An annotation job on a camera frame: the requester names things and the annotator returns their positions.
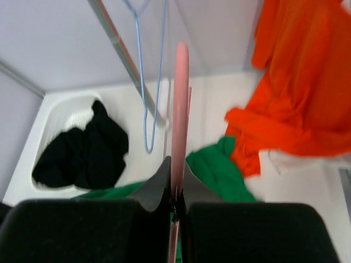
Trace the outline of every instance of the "pink hanger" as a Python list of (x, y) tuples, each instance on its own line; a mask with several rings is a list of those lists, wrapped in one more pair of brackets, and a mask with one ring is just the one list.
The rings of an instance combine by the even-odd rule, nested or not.
[[(189, 88), (189, 51), (184, 42), (179, 42), (175, 55), (173, 91), (173, 128), (171, 150), (171, 193), (174, 201), (183, 190), (186, 139), (190, 111), (191, 88)], [(175, 263), (179, 220), (171, 225), (168, 262)]]

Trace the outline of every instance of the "clothes rod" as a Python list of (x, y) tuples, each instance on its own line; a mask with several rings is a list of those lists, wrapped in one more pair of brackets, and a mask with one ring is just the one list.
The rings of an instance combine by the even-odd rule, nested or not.
[[(138, 93), (141, 96), (141, 83), (140, 83), (140, 73), (134, 64), (120, 34), (118, 34), (114, 23), (112, 22), (109, 13), (107, 12), (102, 0), (88, 0), (90, 6), (95, 12), (98, 20), (100, 21), (102, 27), (104, 28), (107, 36), (109, 37), (111, 44), (115, 48), (115, 51), (119, 55), (124, 67), (126, 68), (129, 76), (131, 77)], [(155, 102), (153, 101), (146, 85), (144, 85), (145, 100), (150, 113), (154, 116), (155, 111), (157, 111), (156, 123), (158, 126), (166, 125), (166, 120), (163, 119), (155, 107)]]
[(13, 79), (29, 91), (33, 92), (40, 98), (44, 98), (45, 92), (43, 89), (35, 85), (29, 79), (24, 77), (21, 73), (19, 73), (16, 69), (11, 67), (7, 62), (0, 59), (0, 71), (7, 75), (9, 78)]

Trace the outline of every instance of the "blue wire hanger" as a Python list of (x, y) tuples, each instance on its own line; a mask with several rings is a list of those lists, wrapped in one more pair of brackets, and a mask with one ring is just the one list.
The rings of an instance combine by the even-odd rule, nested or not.
[(156, 102), (155, 102), (155, 113), (154, 121), (152, 123), (152, 135), (151, 135), (151, 145), (148, 147), (148, 134), (147, 134), (147, 120), (148, 120), (148, 106), (145, 100), (145, 83), (144, 83), (144, 71), (143, 71), (143, 59), (141, 55), (141, 43), (140, 43), (140, 29), (138, 17), (142, 15), (145, 9), (148, 7), (151, 0), (145, 0), (142, 7), (136, 11), (132, 6), (129, 0), (123, 0), (128, 9), (132, 12), (135, 19), (135, 28), (137, 30), (137, 42), (138, 42), (138, 55), (139, 55), (139, 71), (140, 71), (140, 82), (141, 82), (141, 97), (144, 104), (144, 145), (145, 150), (148, 154), (152, 153), (154, 149), (155, 142), (155, 129), (156, 129), (156, 118), (157, 118), (157, 109), (158, 109), (158, 95), (160, 93), (160, 79), (161, 79), (161, 67), (162, 67), (162, 54), (163, 54), (163, 40), (165, 38), (165, 24), (166, 24), (166, 9), (167, 9), (167, 0), (163, 2), (163, 18), (162, 18), (162, 33), (161, 33), (161, 50), (160, 50), (160, 63), (158, 66), (158, 76), (157, 76), (157, 89), (156, 89)]

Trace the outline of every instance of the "white floor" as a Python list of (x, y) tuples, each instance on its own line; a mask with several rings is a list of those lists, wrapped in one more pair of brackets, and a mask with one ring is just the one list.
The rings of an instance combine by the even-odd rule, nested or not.
[[(261, 72), (240, 72), (190, 79), (193, 93), (190, 106), (188, 153), (215, 143), (224, 135), (227, 127), (224, 116), (227, 110), (234, 106), (244, 107), (261, 76)], [(153, 94), (155, 83), (148, 83), (148, 86)], [(45, 97), (38, 113), (3, 202), (15, 205), (28, 198), (69, 198), (84, 192), (75, 187), (64, 190), (38, 189), (32, 183), (31, 172), (50, 109), (68, 97), (89, 93), (99, 94), (110, 117), (129, 135), (127, 167), (116, 186), (146, 180), (157, 170), (164, 156), (170, 155), (171, 132), (160, 129), (156, 132), (154, 152), (151, 155), (146, 154), (143, 142), (144, 109), (141, 98), (132, 85), (49, 94)], [(169, 108), (168, 115), (171, 116), (172, 98)], [(262, 169), (262, 176), (246, 180), (249, 190), (259, 199), (268, 202), (302, 202), (312, 205), (326, 222), (342, 262), (351, 262), (348, 252), (348, 248), (351, 247), (351, 228), (337, 170), (321, 169), (320, 175), (314, 174), (309, 180), (303, 179), (305, 175), (281, 178), (276, 174), (276, 170), (267, 168), (269, 162), (267, 160), (261, 165), (265, 167)], [(291, 185), (294, 185), (297, 190), (294, 191)]]

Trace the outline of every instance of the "orange shirt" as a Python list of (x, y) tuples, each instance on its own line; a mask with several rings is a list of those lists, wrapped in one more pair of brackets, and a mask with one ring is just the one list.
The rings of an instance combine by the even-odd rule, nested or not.
[(339, 3), (265, 0), (252, 64), (267, 71), (246, 108), (225, 116), (244, 177), (260, 173), (261, 149), (351, 151), (351, 16)]

